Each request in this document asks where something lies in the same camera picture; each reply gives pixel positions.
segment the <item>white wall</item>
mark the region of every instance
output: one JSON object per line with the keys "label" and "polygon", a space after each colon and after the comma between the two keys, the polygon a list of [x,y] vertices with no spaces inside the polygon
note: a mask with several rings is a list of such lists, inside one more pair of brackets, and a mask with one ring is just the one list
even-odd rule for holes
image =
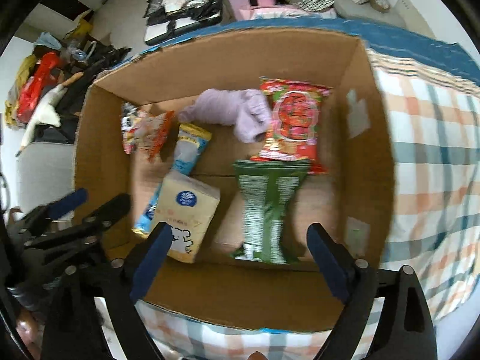
{"label": "white wall", "polygon": [[[7,93],[14,83],[15,75],[23,59],[32,54],[33,44],[13,37],[0,56],[0,113],[5,113]],[[0,147],[1,170],[10,188],[10,207],[18,205],[15,154],[20,149],[24,130],[13,131],[5,125],[2,117],[3,145]],[[5,207],[5,194],[2,192],[2,207]]]}
{"label": "white wall", "polygon": [[[397,0],[388,0],[395,5]],[[480,54],[461,24],[441,0],[410,0],[438,40],[458,43],[480,66]]]}
{"label": "white wall", "polygon": [[75,28],[72,20],[42,4],[37,4],[26,17],[25,23],[43,32],[49,32],[58,39],[63,39],[66,33]]}

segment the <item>red bag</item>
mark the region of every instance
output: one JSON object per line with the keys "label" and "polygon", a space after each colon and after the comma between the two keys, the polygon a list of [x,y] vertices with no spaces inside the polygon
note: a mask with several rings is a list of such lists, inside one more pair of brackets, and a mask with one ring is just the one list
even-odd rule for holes
{"label": "red bag", "polygon": [[60,64],[60,58],[53,52],[46,53],[40,60],[33,78],[29,79],[20,91],[16,119],[22,123],[28,123],[35,110],[43,88],[47,85],[56,85],[58,78],[50,72]]}

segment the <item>blue and white package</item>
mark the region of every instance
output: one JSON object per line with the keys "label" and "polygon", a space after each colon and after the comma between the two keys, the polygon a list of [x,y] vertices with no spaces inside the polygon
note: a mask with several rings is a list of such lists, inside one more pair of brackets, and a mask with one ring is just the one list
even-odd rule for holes
{"label": "blue and white package", "polygon": [[[212,138],[212,133],[190,123],[180,125],[178,132],[177,145],[173,153],[173,165],[171,170],[176,170],[183,175],[188,176],[198,158],[205,150],[208,142]],[[132,231],[143,238],[147,238],[151,232],[151,224],[155,208],[157,207],[158,197],[162,189],[160,183],[155,190],[152,198],[148,202],[143,214],[141,214]]]}

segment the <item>checkered bedsheet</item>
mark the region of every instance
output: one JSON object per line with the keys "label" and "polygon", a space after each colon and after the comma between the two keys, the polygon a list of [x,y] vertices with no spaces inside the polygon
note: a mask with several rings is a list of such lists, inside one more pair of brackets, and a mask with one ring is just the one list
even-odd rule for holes
{"label": "checkered bedsheet", "polygon": [[369,50],[395,161],[394,217],[381,267],[417,272],[433,321],[470,296],[480,239],[480,88]]}
{"label": "checkered bedsheet", "polygon": [[[381,268],[417,272],[433,321],[465,302],[477,281],[480,239],[480,88],[409,58],[367,50],[389,122],[395,204]],[[376,299],[353,357],[363,358],[380,317]],[[148,331],[188,358],[310,360],[329,331],[247,331],[138,302]]]}

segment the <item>green snack bag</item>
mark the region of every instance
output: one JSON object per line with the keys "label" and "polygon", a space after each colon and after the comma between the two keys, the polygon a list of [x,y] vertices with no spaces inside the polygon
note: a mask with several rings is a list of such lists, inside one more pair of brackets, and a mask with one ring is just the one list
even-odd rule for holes
{"label": "green snack bag", "polygon": [[296,261],[285,256],[280,246],[280,235],[287,205],[305,179],[311,161],[238,160],[233,167],[245,200],[245,241],[232,257],[270,264]]}

